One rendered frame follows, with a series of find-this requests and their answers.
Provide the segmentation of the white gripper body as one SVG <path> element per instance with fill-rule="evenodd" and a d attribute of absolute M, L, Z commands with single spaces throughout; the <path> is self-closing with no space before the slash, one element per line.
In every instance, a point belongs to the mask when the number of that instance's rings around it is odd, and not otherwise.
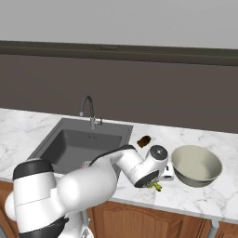
<path fill-rule="evenodd" d="M 172 165 L 167 165 L 165 167 L 164 173 L 160 176 L 160 180 L 171 181 L 174 179 L 175 173 Z"/>

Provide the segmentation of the green broccoli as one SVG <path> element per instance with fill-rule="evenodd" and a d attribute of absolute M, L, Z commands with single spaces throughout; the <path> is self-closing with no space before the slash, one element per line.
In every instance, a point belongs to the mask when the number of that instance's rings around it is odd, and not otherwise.
<path fill-rule="evenodd" d="M 158 192 L 162 190 L 162 186 L 158 184 L 156 181 L 151 183 L 147 188 L 155 188 Z"/>

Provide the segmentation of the pale grey-green bowl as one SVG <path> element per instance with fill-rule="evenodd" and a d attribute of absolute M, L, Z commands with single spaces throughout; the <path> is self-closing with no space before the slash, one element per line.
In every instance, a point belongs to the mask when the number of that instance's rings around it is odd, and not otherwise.
<path fill-rule="evenodd" d="M 194 188 L 208 186 L 222 172 L 219 158 L 210 150 L 195 145 L 177 147 L 171 154 L 171 163 L 178 179 Z"/>

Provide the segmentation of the brown sweet potato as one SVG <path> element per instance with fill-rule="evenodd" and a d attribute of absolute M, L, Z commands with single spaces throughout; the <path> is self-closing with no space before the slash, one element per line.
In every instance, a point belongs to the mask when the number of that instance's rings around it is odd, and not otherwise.
<path fill-rule="evenodd" d="M 143 148 L 147 146 L 151 142 L 150 136 L 143 136 L 141 139 L 137 141 L 137 144 L 140 146 L 140 148 Z"/>

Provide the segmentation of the dark grey sink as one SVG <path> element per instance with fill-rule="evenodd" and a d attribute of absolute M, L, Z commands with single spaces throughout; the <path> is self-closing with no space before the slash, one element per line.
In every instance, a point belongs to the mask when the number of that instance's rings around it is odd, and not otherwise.
<path fill-rule="evenodd" d="M 103 123 L 95 129 L 88 121 L 61 118 L 30 155 L 52 164 L 54 172 L 67 174 L 83 162 L 117 149 L 130 140 L 133 126 Z"/>

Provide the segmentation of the wooden cupboard door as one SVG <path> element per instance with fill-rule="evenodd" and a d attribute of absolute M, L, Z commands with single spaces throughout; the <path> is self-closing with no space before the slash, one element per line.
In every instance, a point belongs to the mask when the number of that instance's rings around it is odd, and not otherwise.
<path fill-rule="evenodd" d="M 93 208 L 97 238 L 201 238 L 205 222 L 176 213 L 106 202 Z"/>
<path fill-rule="evenodd" d="M 0 180 L 0 223 L 8 238 L 20 238 L 13 204 L 13 183 Z"/>
<path fill-rule="evenodd" d="M 216 238 L 238 238 L 238 224 L 220 222 Z"/>

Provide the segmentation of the grey curved tap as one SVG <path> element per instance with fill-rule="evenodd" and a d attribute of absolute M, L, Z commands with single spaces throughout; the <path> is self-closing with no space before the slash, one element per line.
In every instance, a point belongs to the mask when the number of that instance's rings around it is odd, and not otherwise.
<path fill-rule="evenodd" d="M 90 127 L 91 127 L 92 129 L 95 129 L 96 126 L 101 126 L 101 125 L 102 125 L 102 119 L 99 119 L 99 120 L 96 119 L 95 113 L 94 113 L 94 103 L 93 103 L 93 99 L 92 99 L 89 95 L 84 96 L 83 99 L 82 99 L 79 116 L 80 116 L 80 117 L 83 117 L 83 116 L 84 116 L 86 102 L 89 103 Z"/>

